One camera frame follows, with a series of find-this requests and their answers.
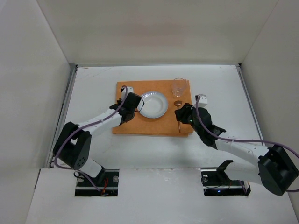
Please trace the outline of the orange cloth placemat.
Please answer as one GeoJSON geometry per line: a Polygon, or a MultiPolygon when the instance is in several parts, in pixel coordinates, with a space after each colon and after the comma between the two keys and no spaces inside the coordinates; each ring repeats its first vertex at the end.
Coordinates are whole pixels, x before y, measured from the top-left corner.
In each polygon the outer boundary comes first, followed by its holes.
{"type": "Polygon", "coordinates": [[[149,91],[157,91],[166,96],[168,100],[168,110],[160,118],[150,119],[142,116],[140,113],[136,113],[134,118],[118,127],[114,127],[113,134],[141,134],[141,135],[163,135],[163,136],[179,136],[186,137],[193,132],[190,125],[181,124],[181,129],[178,128],[178,122],[176,121],[176,115],[174,111],[177,107],[174,102],[177,100],[182,103],[191,103],[191,91],[189,81],[187,81],[187,87],[184,90],[183,96],[175,97],[172,93],[173,80],[151,80],[151,81],[124,81],[117,82],[116,84],[116,99],[121,97],[121,87],[123,85],[127,87],[133,87],[134,93],[142,95],[149,91]]]}

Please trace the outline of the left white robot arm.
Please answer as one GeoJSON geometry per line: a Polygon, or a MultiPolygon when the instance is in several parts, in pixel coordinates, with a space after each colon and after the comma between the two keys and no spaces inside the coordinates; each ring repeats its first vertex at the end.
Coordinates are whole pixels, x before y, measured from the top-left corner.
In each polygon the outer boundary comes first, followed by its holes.
{"type": "Polygon", "coordinates": [[[89,157],[92,137],[131,121],[141,102],[141,96],[124,92],[116,104],[90,121],[66,123],[53,149],[55,166],[74,170],[94,187],[99,186],[103,182],[105,168],[89,157]]]}

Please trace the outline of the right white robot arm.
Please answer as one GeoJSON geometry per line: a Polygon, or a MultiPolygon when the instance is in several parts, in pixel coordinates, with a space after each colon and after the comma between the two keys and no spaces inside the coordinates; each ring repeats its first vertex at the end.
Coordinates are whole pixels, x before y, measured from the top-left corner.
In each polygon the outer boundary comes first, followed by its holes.
{"type": "Polygon", "coordinates": [[[262,146],[258,140],[238,140],[225,129],[212,123],[207,109],[189,103],[175,110],[176,120],[190,125],[204,145],[230,153],[250,165],[237,167],[234,160],[226,159],[220,166],[202,172],[207,175],[205,186],[219,187],[232,181],[249,181],[264,186],[281,196],[299,176],[299,170],[287,154],[289,148],[280,143],[262,146]]]}

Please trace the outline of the white round plate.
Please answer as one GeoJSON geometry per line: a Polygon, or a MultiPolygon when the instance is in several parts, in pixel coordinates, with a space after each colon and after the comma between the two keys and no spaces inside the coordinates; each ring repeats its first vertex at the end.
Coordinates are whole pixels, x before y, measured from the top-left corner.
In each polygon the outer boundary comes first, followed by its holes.
{"type": "Polygon", "coordinates": [[[165,115],[168,110],[168,100],[165,95],[157,91],[149,91],[141,95],[142,99],[137,111],[149,119],[157,119],[165,115]]]}

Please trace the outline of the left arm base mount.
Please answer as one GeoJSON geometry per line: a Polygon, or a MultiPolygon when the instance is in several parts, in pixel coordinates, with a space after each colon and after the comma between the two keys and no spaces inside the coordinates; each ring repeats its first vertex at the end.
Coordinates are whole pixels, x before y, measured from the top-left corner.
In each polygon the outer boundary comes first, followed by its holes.
{"type": "Polygon", "coordinates": [[[113,197],[118,196],[119,169],[107,169],[99,178],[91,178],[96,187],[81,173],[74,172],[76,177],[75,196],[77,197],[113,197]]]}

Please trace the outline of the copper spoon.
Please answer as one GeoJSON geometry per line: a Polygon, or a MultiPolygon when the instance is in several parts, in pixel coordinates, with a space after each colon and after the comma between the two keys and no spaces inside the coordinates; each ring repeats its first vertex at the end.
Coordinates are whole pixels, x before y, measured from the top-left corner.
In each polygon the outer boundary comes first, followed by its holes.
{"type": "MultiPolygon", "coordinates": [[[[182,105],[182,101],[177,100],[174,102],[174,105],[177,107],[177,109],[180,109],[180,106],[182,105]]],[[[179,129],[179,133],[181,133],[181,124],[180,122],[178,122],[178,129],[179,129]]]]}

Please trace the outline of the clear drinking glass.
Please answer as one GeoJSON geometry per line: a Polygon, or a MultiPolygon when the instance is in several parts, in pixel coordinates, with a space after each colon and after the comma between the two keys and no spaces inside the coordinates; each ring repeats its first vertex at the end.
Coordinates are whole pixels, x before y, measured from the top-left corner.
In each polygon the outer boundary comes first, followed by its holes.
{"type": "Polygon", "coordinates": [[[175,97],[183,96],[187,87],[187,80],[183,78],[175,78],[172,82],[172,93],[175,97]]]}

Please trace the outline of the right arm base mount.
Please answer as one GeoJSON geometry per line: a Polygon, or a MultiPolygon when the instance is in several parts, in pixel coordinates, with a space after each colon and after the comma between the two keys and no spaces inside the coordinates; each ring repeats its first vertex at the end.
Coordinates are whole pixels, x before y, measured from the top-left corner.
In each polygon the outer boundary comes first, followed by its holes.
{"type": "Polygon", "coordinates": [[[251,187],[248,182],[231,180],[225,173],[233,160],[225,160],[220,166],[201,168],[201,183],[204,196],[249,196],[251,187]]]}

